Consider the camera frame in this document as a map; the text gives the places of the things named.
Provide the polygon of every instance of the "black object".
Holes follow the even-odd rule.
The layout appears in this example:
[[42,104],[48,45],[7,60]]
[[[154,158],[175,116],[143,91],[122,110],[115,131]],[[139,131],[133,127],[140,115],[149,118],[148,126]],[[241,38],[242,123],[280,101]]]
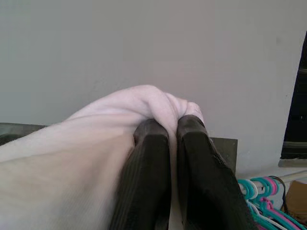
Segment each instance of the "black object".
[[237,180],[203,123],[187,115],[177,129],[178,192],[185,230],[257,230]]
[[122,169],[110,230],[166,230],[171,202],[167,131],[155,120],[134,133],[135,149]]
[[307,33],[291,101],[281,159],[307,159]]
[[0,123],[0,146],[38,131],[45,126]]
[[217,152],[222,156],[227,166],[236,172],[236,152],[238,147],[237,139],[229,138],[212,138],[210,137],[213,145],[216,147]]

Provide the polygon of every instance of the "white fabric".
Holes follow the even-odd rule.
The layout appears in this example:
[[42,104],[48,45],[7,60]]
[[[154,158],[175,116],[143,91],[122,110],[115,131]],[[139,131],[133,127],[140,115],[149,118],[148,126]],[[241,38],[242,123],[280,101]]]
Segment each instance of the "white fabric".
[[67,120],[0,147],[0,229],[107,229],[118,173],[134,147],[133,132],[154,118],[168,132],[171,230],[181,229],[176,129],[199,107],[150,85],[101,98]]

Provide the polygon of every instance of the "white wall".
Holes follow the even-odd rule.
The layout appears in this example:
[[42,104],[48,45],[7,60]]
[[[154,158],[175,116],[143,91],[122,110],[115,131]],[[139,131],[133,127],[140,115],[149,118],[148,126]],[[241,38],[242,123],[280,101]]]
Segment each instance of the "white wall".
[[237,174],[277,172],[306,0],[0,2],[0,122],[51,124],[154,84],[237,138]]

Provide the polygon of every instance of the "clothes hanger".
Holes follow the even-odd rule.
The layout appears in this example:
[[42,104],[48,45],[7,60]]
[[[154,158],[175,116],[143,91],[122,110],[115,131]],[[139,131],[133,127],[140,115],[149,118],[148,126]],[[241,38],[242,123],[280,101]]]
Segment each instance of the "clothes hanger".
[[258,196],[258,189],[256,185],[249,180],[238,180],[238,183],[242,184],[243,187],[245,188],[246,194],[244,198],[246,200],[249,209],[251,210],[251,214],[254,220],[257,223],[259,223],[261,226],[265,227],[267,230],[278,230],[276,227],[272,225],[273,221],[261,215],[256,206],[254,206],[251,202],[249,202],[249,199],[256,198]]
[[259,207],[262,213],[266,216],[274,218],[288,230],[300,230],[300,228],[298,228],[293,222],[291,222],[282,214],[276,212],[272,202],[267,198],[268,196],[272,195],[273,192],[275,192],[275,190],[273,190],[273,185],[269,181],[260,177],[253,178],[251,181],[258,181],[262,183],[265,188],[264,194],[258,195],[258,197],[253,200],[253,203]]
[[[265,179],[267,179],[271,184],[275,185],[277,187],[277,191],[276,193],[278,193],[278,188],[279,188],[279,185],[277,184],[276,180],[274,180],[273,178],[271,177],[265,177]],[[297,226],[299,226],[301,229],[303,230],[307,230],[302,224],[300,224],[298,221],[296,221],[294,218],[292,218],[291,216],[287,215],[286,213],[280,211],[280,210],[277,210],[275,209],[275,211],[281,215],[283,215],[284,217],[288,218],[290,221],[292,221],[294,224],[296,224]]]
[[[256,191],[257,191],[257,192],[255,192],[255,194],[258,195],[257,186],[256,186],[251,180],[246,180],[246,181],[248,181],[248,182],[252,185],[252,187],[253,187],[254,190],[255,190],[255,188],[256,188]],[[281,226],[280,224],[278,224],[278,223],[276,223],[275,221],[273,221],[272,219],[267,218],[267,217],[263,216],[262,214],[260,214],[260,212],[258,211],[257,207],[256,207],[253,203],[251,203],[251,202],[249,202],[249,201],[247,201],[247,203],[254,209],[254,211],[256,212],[256,214],[257,214],[261,219],[266,220],[267,222],[271,223],[272,225],[278,227],[278,228],[281,229],[281,230],[288,230],[288,229],[284,228],[283,226]]]

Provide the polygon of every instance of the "white towel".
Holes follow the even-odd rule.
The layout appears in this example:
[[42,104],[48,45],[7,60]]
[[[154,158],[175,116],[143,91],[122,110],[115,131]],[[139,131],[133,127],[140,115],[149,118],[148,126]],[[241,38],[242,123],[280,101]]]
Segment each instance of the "white towel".
[[67,120],[0,147],[0,229],[107,229],[118,174],[133,132],[154,118],[168,132],[172,205],[169,229],[182,229],[177,200],[176,129],[190,103],[150,85],[101,98]]

